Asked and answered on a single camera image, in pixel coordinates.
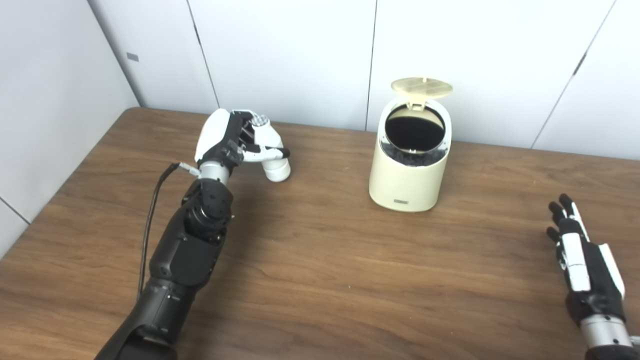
wire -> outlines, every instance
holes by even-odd
[[[147,224],[145,226],[145,234],[142,237],[142,259],[140,260],[140,279],[138,280],[138,296],[136,297],[136,301],[140,299],[140,295],[142,295],[142,286],[145,282],[145,267],[147,267],[147,247],[149,244],[149,231],[151,230],[151,220],[154,217],[154,210],[156,209],[156,201],[158,200],[158,193],[160,192],[160,186],[166,180],[167,177],[178,167],[179,163],[172,163],[166,170],[160,175],[158,179],[158,183],[156,184],[156,189],[154,190],[154,195],[151,198],[151,206],[149,207],[149,214],[147,215]]]

wood grain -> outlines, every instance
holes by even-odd
[[[131,109],[0,261],[0,359],[93,359],[131,310],[157,177],[205,115]],[[454,143],[440,201],[369,198],[373,133],[277,124],[292,174],[230,179],[236,218],[178,350],[200,359],[582,359],[547,203],[609,242],[640,332],[640,163]],[[192,179],[160,194],[150,249]]]

white robotic hand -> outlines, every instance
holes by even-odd
[[[232,117],[242,119],[241,132],[238,134],[235,134],[237,126],[230,125]],[[280,135],[271,127],[266,116],[251,110],[232,110],[229,113],[218,109],[211,114],[202,127],[195,161],[198,164],[206,162],[207,155],[211,156],[212,149],[219,146],[225,147],[221,150],[222,153],[236,166],[242,161],[262,163],[265,174],[271,181],[283,181],[291,173],[287,160],[290,152],[283,147]]]

robotic arm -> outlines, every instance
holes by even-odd
[[[234,167],[243,161],[267,162],[263,166],[276,169],[279,181],[291,171],[285,160],[287,149],[256,143],[255,128],[265,125],[268,119],[265,122],[264,116],[252,111],[217,110],[207,119],[198,140],[198,168],[172,165],[197,179],[166,226],[149,263],[150,278],[137,303],[96,360],[177,359],[171,346],[178,339],[196,293],[209,281],[225,242],[233,201],[226,184]]]
[[[638,360],[633,348],[637,337],[625,327],[622,300],[625,285],[607,244],[591,242],[576,204],[560,195],[549,210],[558,230],[547,229],[556,245],[556,257],[569,288],[565,304],[582,331],[586,360]]]

cream trash can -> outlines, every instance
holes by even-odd
[[[391,84],[403,97],[382,111],[369,178],[369,195],[380,206],[425,211],[438,201],[451,148],[451,118],[434,101],[452,91],[436,79],[404,78]]]

